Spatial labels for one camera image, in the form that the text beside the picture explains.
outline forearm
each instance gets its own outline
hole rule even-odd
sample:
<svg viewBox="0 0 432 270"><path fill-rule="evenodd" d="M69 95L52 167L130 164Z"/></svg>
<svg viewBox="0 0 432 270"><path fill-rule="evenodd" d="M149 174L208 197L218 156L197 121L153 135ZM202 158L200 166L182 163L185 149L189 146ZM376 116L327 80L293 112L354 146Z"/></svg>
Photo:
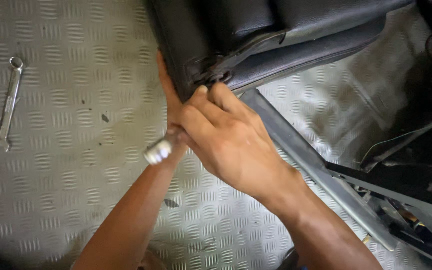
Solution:
<svg viewBox="0 0 432 270"><path fill-rule="evenodd" d="M167 159L142 172L87 243L74 270L138 267L176 164Z"/></svg>
<svg viewBox="0 0 432 270"><path fill-rule="evenodd" d="M376 258L345 222L303 181L297 170L286 175L261 203L285 224L299 254L299 265L315 269L380 270Z"/></svg>

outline hand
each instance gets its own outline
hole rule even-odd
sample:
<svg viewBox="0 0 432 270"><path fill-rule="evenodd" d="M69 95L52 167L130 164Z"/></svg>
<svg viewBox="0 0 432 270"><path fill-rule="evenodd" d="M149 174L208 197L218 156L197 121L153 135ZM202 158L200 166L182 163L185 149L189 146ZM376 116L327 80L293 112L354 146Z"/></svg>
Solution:
<svg viewBox="0 0 432 270"><path fill-rule="evenodd" d="M166 106L167 106L167 130L166 132L169 134L173 134L178 132L181 128L177 125L177 116L183 107L183 104L174 89L173 82L171 78L168 76L168 72L166 71L166 65L164 63L163 55L158 50L156 55L156 61L158 66L159 73L159 81L161 82L161 86L163 88L163 92L166 96ZM168 157L169 160L173 160L175 163L178 163L181 157L183 157L184 152L188 149L188 146L183 141L178 141L173 145L173 151Z"/></svg>
<svg viewBox="0 0 432 270"><path fill-rule="evenodd" d="M213 175L255 198L267 198L298 172L277 153L258 114L224 83L196 89L182 107L183 140Z"/></svg>

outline metal floor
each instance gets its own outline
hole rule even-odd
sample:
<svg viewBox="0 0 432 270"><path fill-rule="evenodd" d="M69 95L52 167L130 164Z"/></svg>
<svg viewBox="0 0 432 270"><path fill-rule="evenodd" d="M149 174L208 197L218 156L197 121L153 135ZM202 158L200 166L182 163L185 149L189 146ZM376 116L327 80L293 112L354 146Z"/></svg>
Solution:
<svg viewBox="0 0 432 270"><path fill-rule="evenodd" d="M364 51L261 92L326 159L357 166L404 105L405 72L428 33L414 6L400 9ZM0 0L0 116L9 58L26 65L12 149L0 153L3 257L21 269L68 269L146 167L141 151L166 125L155 52L139 0ZM191 151L166 198L177 207L162 203L151 247L168 269L275 269L292 246L275 215L209 174ZM428 268L405 246L368 246L385 269Z"/></svg>

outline chrome wrench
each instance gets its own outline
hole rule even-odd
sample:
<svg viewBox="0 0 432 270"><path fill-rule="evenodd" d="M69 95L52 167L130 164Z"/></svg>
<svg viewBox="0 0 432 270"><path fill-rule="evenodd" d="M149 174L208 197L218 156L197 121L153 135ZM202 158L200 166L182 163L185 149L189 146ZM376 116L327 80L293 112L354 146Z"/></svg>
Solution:
<svg viewBox="0 0 432 270"><path fill-rule="evenodd" d="M13 111L15 110L16 95L18 94L21 73L23 72L23 61L19 57L9 59L11 65L11 78L9 79L8 96L4 104L3 116L0 124L0 150L7 152L9 150L8 133Z"/></svg>

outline seat cushion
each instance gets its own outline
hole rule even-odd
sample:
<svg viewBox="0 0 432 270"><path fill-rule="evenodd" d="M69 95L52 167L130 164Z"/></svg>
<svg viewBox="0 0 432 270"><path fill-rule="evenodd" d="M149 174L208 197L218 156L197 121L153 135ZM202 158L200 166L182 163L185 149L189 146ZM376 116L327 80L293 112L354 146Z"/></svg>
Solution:
<svg viewBox="0 0 432 270"><path fill-rule="evenodd" d="M182 101L199 84L211 81L215 66L224 67L216 70L231 89L241 90L348 56L375 40L387 11L409 2L206 1L145 0Z"/></svg>

